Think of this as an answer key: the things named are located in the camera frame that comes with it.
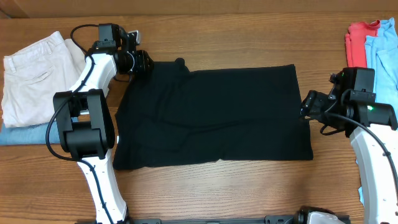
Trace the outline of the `black t-shirt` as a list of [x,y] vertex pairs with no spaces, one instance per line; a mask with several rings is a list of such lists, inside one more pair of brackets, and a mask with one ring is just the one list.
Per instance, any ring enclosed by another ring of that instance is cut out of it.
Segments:
[[295,67],[200,70],[157,62],[116,113],[116,170],[218,160],[313,159]]

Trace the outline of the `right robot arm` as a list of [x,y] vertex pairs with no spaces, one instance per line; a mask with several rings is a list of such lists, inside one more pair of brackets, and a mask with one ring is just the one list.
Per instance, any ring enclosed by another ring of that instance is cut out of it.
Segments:
[[397,118],[391,105],[376,102],[374,77],[371,68],[344,68],[331,75],[329,94],[308,92],[300,114],[349,138],[359,167],[364,222],[397,223]]

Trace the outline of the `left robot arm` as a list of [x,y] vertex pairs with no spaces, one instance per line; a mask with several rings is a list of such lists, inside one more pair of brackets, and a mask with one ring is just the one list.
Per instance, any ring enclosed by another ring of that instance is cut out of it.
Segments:
[[70,156],[63,157],[52,148],[49,151],[80,167],[95,205],[95,223],[130,223],[111,163],[116,139],[106,96],[117,74],[146,76],[154,62],[145,50],[137,49],[141,42],[138,30],[127,32],[112,23],[96,28],[99,39],[84,52],[80,77],[68,91],[53,96],[50,122],[57,124],[60,145]]

